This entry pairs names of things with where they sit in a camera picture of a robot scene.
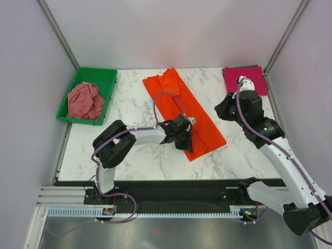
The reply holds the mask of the orange t shirt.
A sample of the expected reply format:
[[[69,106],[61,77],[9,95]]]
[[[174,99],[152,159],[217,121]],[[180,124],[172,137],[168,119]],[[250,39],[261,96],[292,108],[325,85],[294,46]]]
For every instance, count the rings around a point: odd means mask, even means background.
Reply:
[[[174,119],[180,113],[196,119],[196,123],[193,125],[193,152],[185,152],[189,161],[227,144],[214,122],[180,78],[176,69],[170,68],[162,75],[147,77],[143,79],[143,84],[152,99],[163,92],[156,100],[156,106],[165,120]]]

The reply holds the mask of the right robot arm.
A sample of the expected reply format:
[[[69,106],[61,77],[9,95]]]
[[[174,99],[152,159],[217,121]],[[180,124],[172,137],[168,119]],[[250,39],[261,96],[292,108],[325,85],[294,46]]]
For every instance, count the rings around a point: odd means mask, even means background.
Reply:
[[[320,188],[294,155],[278,123],[265,116],[262,98],[253,90],[229,92],[215,106],[218,118],[235,121],[245,137],[271,162],[288,191],[281,192],[255,177],[239,184],[243,204],[256,201],[280,214],[298,236],[331,220],[331,197]]]

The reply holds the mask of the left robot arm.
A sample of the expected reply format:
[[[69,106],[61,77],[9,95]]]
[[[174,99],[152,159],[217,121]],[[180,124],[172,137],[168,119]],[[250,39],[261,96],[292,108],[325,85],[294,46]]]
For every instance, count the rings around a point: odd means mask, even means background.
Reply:
[[[112,202],[116,166],[122,163],[133,146],[144,144],[171,144],[182,151],[193,152],[194,117],[180,114],[174,120],[159,122],[155,127],[133,127],[121,120],[114,121],[92,143],[91,160],[97,164],[96,198],[103,204]]]

